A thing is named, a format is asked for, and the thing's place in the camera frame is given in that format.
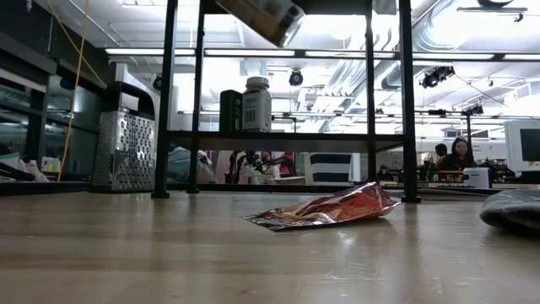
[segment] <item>black hair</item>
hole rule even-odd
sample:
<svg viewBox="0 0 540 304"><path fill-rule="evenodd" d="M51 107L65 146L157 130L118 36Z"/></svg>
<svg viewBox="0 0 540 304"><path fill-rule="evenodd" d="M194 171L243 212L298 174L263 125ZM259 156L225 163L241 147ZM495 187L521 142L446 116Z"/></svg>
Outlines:
<svg viewBox="0 0 540 304"><path fill-rule="evenodd" d="M471 147L471 144L463 138L456 138L456 140L454 140L454 143L452 143L452 151L451 151L452 156L459 158L459 155L456 151L456 146L457 146L457 143L460 143L460 142L463 142L467 145L467 153L465 154L465 159L473 163L474 162L473 147Z"/></svg>
<svg viewBox="0 0 540 304"><path fill-rule="evenodd" d="M448 154L448 148L446 147L445 144L437 144L435 146L435 152L439 152L439 151L440 152L445 152L445 155Z"/></svg>

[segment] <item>woman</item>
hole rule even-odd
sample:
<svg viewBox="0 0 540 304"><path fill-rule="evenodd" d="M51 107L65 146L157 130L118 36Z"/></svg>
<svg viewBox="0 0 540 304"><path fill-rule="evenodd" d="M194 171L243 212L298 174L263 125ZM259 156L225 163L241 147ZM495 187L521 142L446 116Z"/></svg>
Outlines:
<svg viewBox="0 0 540 304"><path fill-rule="evenodd" d="M442 171L461 171L475 166L473 149L471 149L470 143L463 138L456 138L452 144L451 154L445 156L440 164L440 169Z"/></svg>

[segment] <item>yellow cable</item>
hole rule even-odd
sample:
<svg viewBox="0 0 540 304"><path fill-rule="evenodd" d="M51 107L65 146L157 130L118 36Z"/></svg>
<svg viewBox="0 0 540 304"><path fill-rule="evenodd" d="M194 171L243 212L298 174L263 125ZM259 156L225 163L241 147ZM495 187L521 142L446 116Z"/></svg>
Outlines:
<svg viewBox="0 0 540 304"><path fill-rule="evenodd" d="M80 51L78 51L78 65L77 65L77 74L75 75L75 89L73 89L73 98L71 100L71 111L69 113L69 126L67 126L66 146L64 147L64 155L62 157L62 163L60 164L60 172L58 172L58 181L59 182L62 180L62 172L64 170L64 166L66 165L66 156L68 155L69 139L71 138L72 123L73 123L73 111L75 109L75 98L77 98L78 79L80 78L81 66L83 65L84 42L86 41L86 32L88 31L88 7L89 7L89 2L90 2L90 0L86 0L86 4L85 4L85 8L84 8L83 39L81 40Z"/></svg>
<svg viewBox="0 0 540 304"><path fill-rule="evenodd" d="M98 76L98 74L97 74L97 73L95 72L95 70L92 68L92 66L90 65L90 63L88 63L88 62L86 61L86 58L84 58L84 56L82 55L82 52L78 49L77 45L75 45L75 42L73 42L73 39L71 38L71 36L70 36L69 33L68 33L68 30L66 30L66 28L65 28L64 25L62 24L62 21L60 20L60 17L58 17L57 11L52 7L51 0L47 0L47 2L49 3L49 8L51 9L52 14L54 15L54 18L57 20L58 24L60 25L60 27L61 27L62 30L64 31L64 34L66 34L67 39L69 40L69 42L71 42L71 45L73 46L73 48L75 49L75 51L77 51L78 55L83 57L84 64L86 64L86 66L87 66L88 69L92 72L92 74L100 81L101 85L103 85L103 87L106 87L107 84L105 83L105 81L103 81L103 80L100 78L100 76ZM88 9L85 11L84 17L85 17L85 21L84 21L84 22L86 23L86 19L88 18Z"/></svg>

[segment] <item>computer monitor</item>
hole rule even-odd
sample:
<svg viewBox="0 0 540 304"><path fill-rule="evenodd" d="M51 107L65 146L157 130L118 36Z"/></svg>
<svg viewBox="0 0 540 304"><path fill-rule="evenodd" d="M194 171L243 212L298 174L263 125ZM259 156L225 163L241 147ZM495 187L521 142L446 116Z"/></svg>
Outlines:
<svg viewBox="0 0 540 304"><path fill-rule="evenodd" d="M540 171L540 122L505 122L508 167L514 172Z"/></svg>

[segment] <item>box grater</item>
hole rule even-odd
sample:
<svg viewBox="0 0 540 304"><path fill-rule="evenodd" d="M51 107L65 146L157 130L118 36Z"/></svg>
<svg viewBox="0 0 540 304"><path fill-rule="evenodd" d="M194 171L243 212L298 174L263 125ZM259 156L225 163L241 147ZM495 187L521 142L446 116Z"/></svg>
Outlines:
<svg viewBox="0 0 540 304"><path fill-rule="evenodd" d="M119 100L126 94L124 93L126 90L129 95L142 94L139 88L118 83L115 82L116 87L113 89L107 87L109 92L106 98L114 98L116 102L112 103L114 106L101 112L91 189L93 192L105 193L152 191L155 175L155 142L154 119L150 118L153 116L154 105L152 103L152 115L141 111L140 102L148 95L143 92L142 97L139 96L139 111L123 107L112 110L120 104Z"/></svg>

